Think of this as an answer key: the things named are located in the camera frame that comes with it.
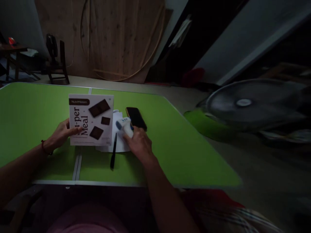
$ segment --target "chocolate bar image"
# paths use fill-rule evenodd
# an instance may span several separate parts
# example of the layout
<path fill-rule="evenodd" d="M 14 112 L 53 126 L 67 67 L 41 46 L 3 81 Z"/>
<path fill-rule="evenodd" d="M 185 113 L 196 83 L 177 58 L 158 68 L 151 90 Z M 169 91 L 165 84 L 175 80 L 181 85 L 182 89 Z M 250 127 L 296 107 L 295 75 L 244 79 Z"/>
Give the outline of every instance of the chocolate bar image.
<path fill-rule="evenodd" d="M 94 128 L 92 129 L 91 133 L 90 133 L 90 137 L 95 138 L 95 139 L 100 139 L 101 135 L 103 134 L 103 130 L 101 128 L 98 128 L 96 126 L 94 126 Z"/>
<path fill-rule="evenodd" d="M 95 104 L 93 107 L 89 108 L 88 110 L 90 111 L 92 116 L 95 118 L 109 109 L 110 107 L 107 101 L 104 99 L 100 101 L 99 103 Z"/>
<path fill-rule="evenodd" d="M 101 124 L 102 125 L 109 125 L 110 124 L 110 118 L 108 118 L 108 117 L 102 117 L 101 118 Z"/>

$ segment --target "black pen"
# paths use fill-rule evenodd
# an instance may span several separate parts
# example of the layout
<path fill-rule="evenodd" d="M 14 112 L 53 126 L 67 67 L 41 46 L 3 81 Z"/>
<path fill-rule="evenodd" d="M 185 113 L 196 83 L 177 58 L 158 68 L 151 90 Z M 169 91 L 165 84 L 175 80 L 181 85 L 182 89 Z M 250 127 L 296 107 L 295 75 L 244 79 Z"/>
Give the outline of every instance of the black pen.
<path fill-rule="evenodd" d="M 117 147 L 117 133 L 116 133 L 116 136 L 114 138 L 113 153 L 112 153 L 112 157 L 110 160 L 110 169 L 111 170 L 113 170 L 113 168 L 114 168 L 114 159 L 116 157 L 116 147 Z"/>

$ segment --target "phone screen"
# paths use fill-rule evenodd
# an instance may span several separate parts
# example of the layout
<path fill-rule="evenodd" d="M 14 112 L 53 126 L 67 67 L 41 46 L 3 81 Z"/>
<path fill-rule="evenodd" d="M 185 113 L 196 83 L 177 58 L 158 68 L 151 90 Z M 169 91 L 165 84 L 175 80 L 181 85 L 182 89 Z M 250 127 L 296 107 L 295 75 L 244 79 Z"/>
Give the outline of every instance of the phone screen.
<path fill-rule="evenodd" d="M 127 107 L 126 111 L 127 111 L 128 117 L 131 119 L 132 126 L 143 128 L 145 131 L 147 130 L 147 126 L 146 126 L 138 108 Z"/>

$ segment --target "paper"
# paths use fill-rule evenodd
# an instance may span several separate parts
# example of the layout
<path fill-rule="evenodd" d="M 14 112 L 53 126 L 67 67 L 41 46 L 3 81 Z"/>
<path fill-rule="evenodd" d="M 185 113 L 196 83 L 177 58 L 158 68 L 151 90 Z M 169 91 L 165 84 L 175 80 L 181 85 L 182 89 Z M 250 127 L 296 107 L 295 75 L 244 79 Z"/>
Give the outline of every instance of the paper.
<path fill-rule="evenodd" d="M 129 146 L 123 139 L 123 134 L 124 134 L 123 130 L 118 130 L 116 126 L 116 121 L 122 118 L 123 118 L 123 115 L 121 112 L 113 113 L 113 117 L 112 117 L 112 138 L 113 140 L 112 140 L 111 146 L 96 146 L 96 150 L 101 151 L 101 152 L 113 152 L 114 137 L 117 133 L 118 136 L 117 136 L 116 153 L 130 151 Z"/>

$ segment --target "meal replacement box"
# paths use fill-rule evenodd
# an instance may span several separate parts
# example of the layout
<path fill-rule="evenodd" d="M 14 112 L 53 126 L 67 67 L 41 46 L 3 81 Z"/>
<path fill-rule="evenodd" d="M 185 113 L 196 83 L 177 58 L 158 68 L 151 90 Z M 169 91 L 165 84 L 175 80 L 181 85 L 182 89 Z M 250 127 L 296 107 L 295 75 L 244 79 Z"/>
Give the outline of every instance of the meal replacement box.
<path fill-rule="evenodd" d="M 111 146 L 113 95 L 69 94 L 70 128 L 83 128 L 70 137 L 74 146 Z"/>

